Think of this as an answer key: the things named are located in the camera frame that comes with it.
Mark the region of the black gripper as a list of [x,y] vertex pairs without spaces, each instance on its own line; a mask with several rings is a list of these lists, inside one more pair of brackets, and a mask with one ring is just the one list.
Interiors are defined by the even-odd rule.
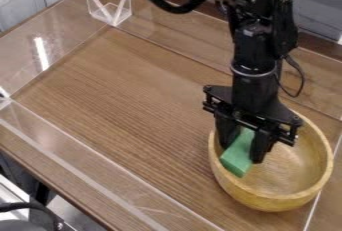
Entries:
[[220,143],[228,149],[241,130],[254,131],[250,159],[261,164],[273,145],[296,144],[302,118],[280,100],[278,71],[249,74],[236,72],[233,85],[206,85],[204,109],[214,115]]

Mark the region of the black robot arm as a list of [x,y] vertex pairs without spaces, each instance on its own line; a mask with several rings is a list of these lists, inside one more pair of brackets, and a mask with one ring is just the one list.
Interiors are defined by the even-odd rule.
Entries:
[[282,62],[297,47],[293,0],[225,0],[234,42],[233,84],[204,87],[204,109],[216,116],[229,149],[245,128],[256,132],[248,156],[264,162],[276,143],[296,143],[302,119],[280,99]]

